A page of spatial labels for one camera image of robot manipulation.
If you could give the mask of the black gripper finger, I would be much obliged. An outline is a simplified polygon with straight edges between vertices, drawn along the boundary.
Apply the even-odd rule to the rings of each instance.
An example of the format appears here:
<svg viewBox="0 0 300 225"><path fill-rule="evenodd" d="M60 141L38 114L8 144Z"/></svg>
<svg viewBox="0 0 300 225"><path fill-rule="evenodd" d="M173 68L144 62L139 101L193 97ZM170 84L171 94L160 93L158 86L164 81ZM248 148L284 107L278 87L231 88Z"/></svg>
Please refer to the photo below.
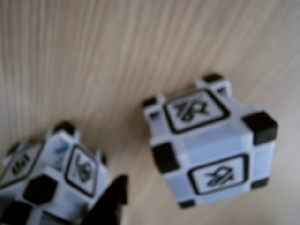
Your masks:
<svg viewBox="0 0 300 225"><path fill-rule="evenodd" d="M88 225L119 225L122 207L128 204L128 175L118 176L86 216Z"/></svg>

